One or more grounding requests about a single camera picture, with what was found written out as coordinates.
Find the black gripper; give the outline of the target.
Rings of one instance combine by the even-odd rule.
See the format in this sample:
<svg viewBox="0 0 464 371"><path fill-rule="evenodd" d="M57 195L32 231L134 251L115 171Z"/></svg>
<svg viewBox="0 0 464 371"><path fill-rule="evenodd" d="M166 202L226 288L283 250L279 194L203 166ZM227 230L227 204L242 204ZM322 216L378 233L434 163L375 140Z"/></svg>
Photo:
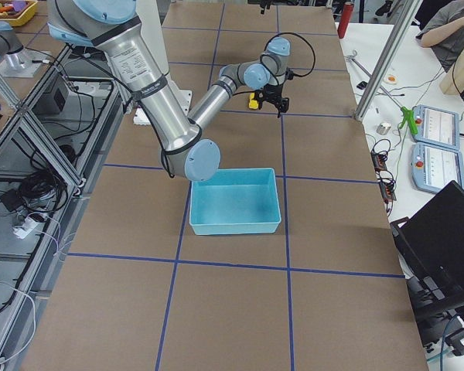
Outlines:
<svg viewBox="0 0 464 371"><path fill-rule="evenodd" d="M254 92L255 108L261 110L264 101L276 101L277 118L280 118L289 109L289 98L283 96L284 82L293 78L294 72L287 67L283 74L274 76L272 83L268 83L261 90L256 90Z"/></svg>

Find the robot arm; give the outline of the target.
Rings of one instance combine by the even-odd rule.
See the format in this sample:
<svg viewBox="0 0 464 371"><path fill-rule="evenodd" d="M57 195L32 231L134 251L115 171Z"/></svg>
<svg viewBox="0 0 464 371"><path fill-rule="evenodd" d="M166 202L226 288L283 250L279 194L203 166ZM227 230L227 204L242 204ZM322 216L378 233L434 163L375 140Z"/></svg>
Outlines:
<svg viewBox="0 0 464 371"><path fill-rule="evenodd" d="M170 175L206 181L220 164L220 149L203 137L217 111L185 113L141 35L134 1L49 1L53 38L92 46L106 54L112 70L150 120L161 146L161 162Z"/></svg>
<svg viewBox="0 0 464 371"><path fill-rule="evenodd" d="M257 60L223 67L219 77L189 112L190 120L205 128L241 87L250 88L259 108L267 102L275 106L278 114L287 112L289 99L282 92L284 82L292 78L288 68L290 54L290 42L276 36L268 41Z"/></svg>

